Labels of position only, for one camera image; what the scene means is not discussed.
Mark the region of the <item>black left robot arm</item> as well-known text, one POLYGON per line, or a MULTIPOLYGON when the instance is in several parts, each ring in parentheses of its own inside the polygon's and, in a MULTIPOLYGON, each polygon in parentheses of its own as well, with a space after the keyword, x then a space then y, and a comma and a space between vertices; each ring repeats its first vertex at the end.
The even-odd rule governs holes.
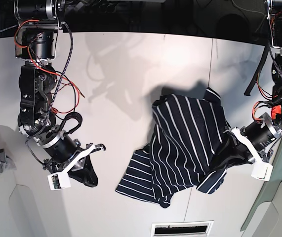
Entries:
POLYGON ((273 61, 272 93, 258 88, 264 100, 253 106, 253 123, 232 129, 231 137, 218 154, 224 155, 232 165, 253 162, 259 167, 271 169, 269 160, 273 151, 265 152, 265 148, 282 138, 282 0, 267 0, 265 7, 259 26, 267 28, 268 41, 244 95, 249 96, 254 86, 259 85, 260 73, 268 56, 273 61))

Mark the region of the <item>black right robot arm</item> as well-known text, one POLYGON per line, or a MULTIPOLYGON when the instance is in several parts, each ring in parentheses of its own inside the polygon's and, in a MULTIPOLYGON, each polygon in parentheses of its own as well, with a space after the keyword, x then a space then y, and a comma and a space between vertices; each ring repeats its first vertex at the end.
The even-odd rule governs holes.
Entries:
POLYGON ((79 140, 71 138, 75 129, 64 129, 71 119, 81 127, 82 116, 75 109, 66 112, 61 122, 57 122, 58 111, 53 103, 62 86, 71 85, 65 72, 55 70, 51 64, 56 56, 59 31, 68 26, 64 20, 65 5, 63 0, 14 2, 18 21, 15 55, 25 61, 19 76, 18 128, 28 141, 34 140, 49 155, 40 164, 49 172, 47 178, 53 191, 70 187, 71 179, 96 187, 98 178, 90 155, 105 150, 103 144, 89 143, 83 148, 79 140))

